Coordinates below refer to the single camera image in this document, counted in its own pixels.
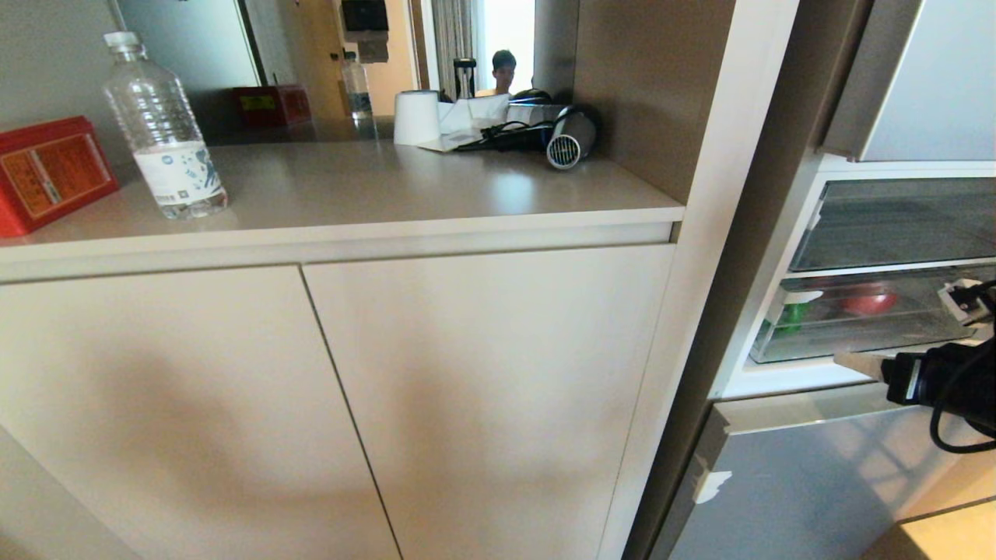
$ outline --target bottle cap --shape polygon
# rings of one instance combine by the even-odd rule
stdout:
[[[114,52],[130,51],[141,46],[141,38],[131,31],[115,31],[104,35],[104,43]]]

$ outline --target man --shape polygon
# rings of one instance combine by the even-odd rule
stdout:
[[[501,50],[495,53],[495,56],[491,57],[491,67],[494,69],[491,71],[491,76],[495,77],[498,85],[495,86],[494,90],[477,92],[475,97],[507,94],[509,87],[512,86],[512,80],[515,79],[515,57],[512,56],[511,52]]]

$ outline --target red box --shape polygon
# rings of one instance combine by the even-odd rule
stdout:
[[[0,237],[25,235],[117,189],[84,117],[0,134]]]
[[[232,97],[246,127],[285,127],[311,120],[308,94],[301,86],[232,88]]]

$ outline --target beige cabinet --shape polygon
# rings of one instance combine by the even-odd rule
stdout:
[[[397,558],[297,267],[0,286],[0,387],[145,560]]]
[[[405,560],[598,555],[671,255],[304,267]]]

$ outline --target clear plastic crisper drawer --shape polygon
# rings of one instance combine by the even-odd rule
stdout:
[[[996,254],[993,177],[828,181],[790,270]]]
[[[996,266],[971,266],[785,280],[750,355],[763,364],[969,337],[937,291],[994,277]]]

